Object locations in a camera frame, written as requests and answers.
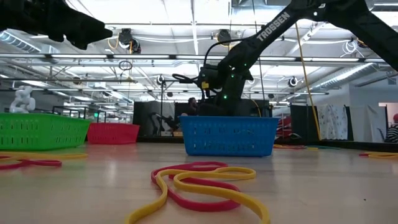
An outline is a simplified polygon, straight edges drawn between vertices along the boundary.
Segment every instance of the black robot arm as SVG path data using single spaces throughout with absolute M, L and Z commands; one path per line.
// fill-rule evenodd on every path
M 87 45 L 112 36 L 105 24 L 71 9 L 64 0 L 0 0 L 0 30 L 17 29 L 47 35 L 86 50 Z
M 246 80 L 252 80 L 249 69 L 262 51 L 299 19 L 329 22 L 350 30 L 398 70 L 398 33 L 371 13 L 365 0 L 292 0 L 257 34 L 233 47 L 217 67 L 205 64 L 201 69 L 197 83 L 202 90 L 221 88 L 213 106 L 222 113 L 215 115 L 234 115 Z

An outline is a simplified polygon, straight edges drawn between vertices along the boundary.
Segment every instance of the green basket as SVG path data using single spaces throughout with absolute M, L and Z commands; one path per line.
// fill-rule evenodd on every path
M 0 150 L 43 151 L 80 146 L 90 121 L 54 114 L 0 114 Z

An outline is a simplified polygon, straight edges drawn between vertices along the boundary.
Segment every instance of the red basket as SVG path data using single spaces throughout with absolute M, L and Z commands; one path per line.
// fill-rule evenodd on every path
M 137 142 L 139 125 L 91 123 L 87 132 L 91 144 L 130 144 Z

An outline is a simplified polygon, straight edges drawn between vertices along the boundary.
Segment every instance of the blue plastic basket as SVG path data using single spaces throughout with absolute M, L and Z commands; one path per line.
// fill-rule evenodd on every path
M 181 116 L 191 156 L 269 156 L 279 118 Z

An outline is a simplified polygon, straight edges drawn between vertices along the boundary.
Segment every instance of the white robot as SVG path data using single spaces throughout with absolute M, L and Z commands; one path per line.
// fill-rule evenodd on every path
M 15 100 L 11 103 L 10 113 L 29 113 L 35 110 L 36 101 L 30 97 L 33 88 L 31 86 L 20 86 L 15 92 Z

